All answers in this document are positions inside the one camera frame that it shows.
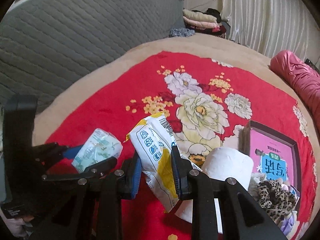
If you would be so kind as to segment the person's hand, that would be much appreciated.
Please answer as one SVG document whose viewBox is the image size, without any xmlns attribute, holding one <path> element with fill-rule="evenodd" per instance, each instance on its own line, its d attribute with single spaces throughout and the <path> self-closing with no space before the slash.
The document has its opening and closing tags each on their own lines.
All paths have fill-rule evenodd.
<svg viewBox="0 0 320 240">
<path fill-rule="evenodd" d="M 14 237 L 22 237 L 23 239 L 29 238 L 29 234 L 24 226 L 34 219 L 33 216 L 27 215 L 21 218 L 8 219 L 1 210 L 1 218 Z"/>
</svg>

